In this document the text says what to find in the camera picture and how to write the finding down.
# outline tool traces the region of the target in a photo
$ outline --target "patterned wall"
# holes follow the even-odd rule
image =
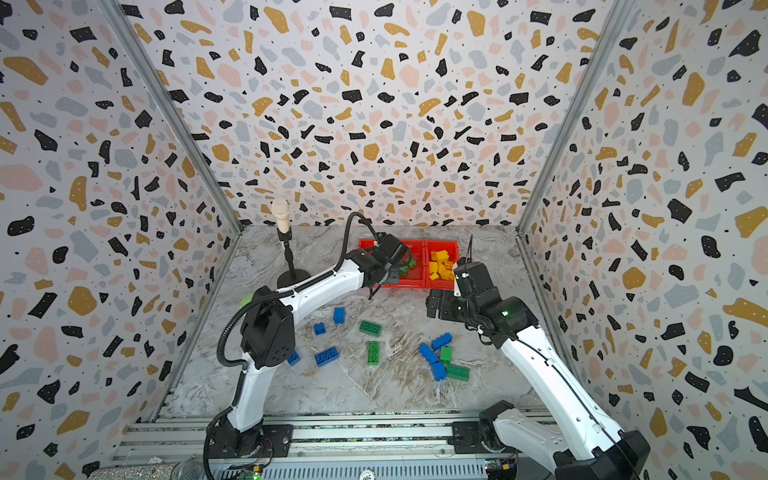
[[[246,223],[517,223],[611,2],[124,10]]]
[[[147,418],[234,238],[93,8],[0,2],[0,478]]]
[[[525,239],[644,478],[768,478],[768,2],[640,5]]]

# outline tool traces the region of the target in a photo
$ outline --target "green lego brick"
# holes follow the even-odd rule
[[[462,380],[463,382],[469,381],[469,369],[465,366],[448,364],[445,366],[445,372],[450,379]]]
[[[440,349],[440,361],[443,363],[450,363],[453,359],[453,349],[449,346],[444,346]]]
[[[368,342],[368,365],[379,364],[379,342]]]
[[[360,331],[373,336],[379,336],[382,332],[382,326],[374,322],[366,322],[363,320],[360,323]]]

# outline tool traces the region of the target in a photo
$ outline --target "metal corner post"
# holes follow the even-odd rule
[[[603,29],[598,43],[595,45],[594,54],[589,60],[587,70],[584,72],[584,78],[581,80],[576,93],[574,94],[571,107],[563,118],[563,127],[558,132],[557,138],[555,138],[547,154],[547,158],[544,162],[544,166],[538,173],[538,180],[531,189],[531,197],[528,200],[528,205],[520,218],[520,222],[517,225],[518,232],[525,232],[533,222],[537,207],[541,199],[544,198],[546,190],[549,186],[548,179],[554,173],[555,168],[558,166],[558,160],[560,159],[565,147],[568,145],[568,139],[571,138],[574,128],[579,123],[579,115],[584,111],[587,103],[589,102],[592,92],[598,84],[600,75],[605,69],[605,65],[611,58],[611,54],[614,50],[614,46],[617,44],[619,36],[621,36],[621,30],[627,23],[630,13],[634,10],[634,6],[637,4],[637,0],[615,0],[611,7],[611,12],[608,14],[608,20],[605,22],[605,28]]]
[[[195,170],[200,175],[200,179],[219,208],[219,213],[232,227],[234,232],[240,233],[243,229],[242,224],[235,217],[229,200],[224,196],[224,192],[219,187],[219,182],[216,180],[214,173],[206,164],[202,152],[200,152],[200,149],[195,144],[195,140],[192,139],[192,133],[187,128],[187,124],[184,123],[181,114],[171,103],[170,95],[168,95],[165,87],[161,84],[157,72],[152,65],[152,60],[150,60],[144,47],[139,43],[131,23],[123,13],[120,2],[118,0],[94,0],[94,2],[98,5],[104,19],[118,37],[118,42],[136,68],[141,80],[147,86],[147,90],[149,90],[150,95],[152,95],[155,103],[157,103],[157,107],[168,122],[170,129],[187,152],[192,165],[194,165]]]

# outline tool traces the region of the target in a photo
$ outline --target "marble floor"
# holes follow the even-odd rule
[[[378,227],[401,239],[457,240],[464,252],[474,235],[473,257],[488,267],[502,298],[517,296],[541,318],[531,281],[511,227]],[[294,227],[291,246],[296,266],[315,274],[336,263],[342,227]],[[352,228],[349,250],[359,238],[370,238],[362,225]],[[275,288],[286,269],[282,245],[273,227],[248,227],[237,248],[213,309],[194,345],[164,415],[215,415],[229,405],[239,369],[216,360],[221,329],[256,288]],[[280,365],[270,387],[265,411],[373,412],[431,409],[482,410],[500,399],[520,406],[540,406],[525,377],[495,348],[484,346],[461,323],[426,316],[428,290],[381,289],[368,301],[367,290],[349,293],[328,303],[296,327],[296,351],[301,361]],[[333,308],[346,308],[346,323],[333,323]],[[380,364],[369,366],[367,342],[359,330],[362,320],[383,326]],[[327,333],[315,336],[313,325],[325,322]],[[471,370],[470,381],[435,382],[419,355],[419,344],[443,333],[453,336],[453,362]],[[239,358],[237,327],[227,343],[227,357]],[[318,367],[314,355],[335,346],[340,358]]]

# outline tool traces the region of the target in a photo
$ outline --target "toy brick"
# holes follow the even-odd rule
[[[451,340],[453,340],[453,337],[450,333],[446,333],[443,336],[439,336],[436,339],[432,341],[432,349],[437,350],[439,348],[442,348],[443,346],[448,345]]]
[[[448,364],[445,366],[445,372],[450,379],[462,380],[463,382],[469,381],[469,369],[465,366]]]
[[[293,353],[291,353],[288,357],[288,365],[294,366],[299,362],[299,360],[301,360],[301,357],[298,353],[296,353],[296,350],[294,350]]]
[[[368,335],[379,336],[382,332],[382,326],[374,322],[366,322],[363,320],[360,323],[360,331],[367,333]]]
[[[368,365],[379,364],[379,342],[368,342]]]
[[[422,354],[424,360],[426,360],[427,363],[440,363],[440,359],[438,359],[437,355],[435,355],[435,353],[429,349],[426,343],[422,343],[419,346],[419,353]]]
[[[431,367],[432,367],[432,375],[435,377],[436,382],[439,382],[445,379],[445,375],[446,375],[445,365],[443,365],[440,362],[437,362],[437,363],[433,363]]]
[[[440,349],[440,361],[443,363],[450,363],[453,360],[453,349],[449,346],[444,346]]]
[[[317,355],[315,355],[315,361],[317,362],[317,366],[323,366],[327,363],[331,363],[333,360],[337,360],[339,358],[339,352],[336,351],[336,347],[332,346],[325,352],[320,352]]]
[[[333,310],[333,322],[336,325],[344,323],[344,317],[346,316],[346,311],[342,307],[336,307]]]

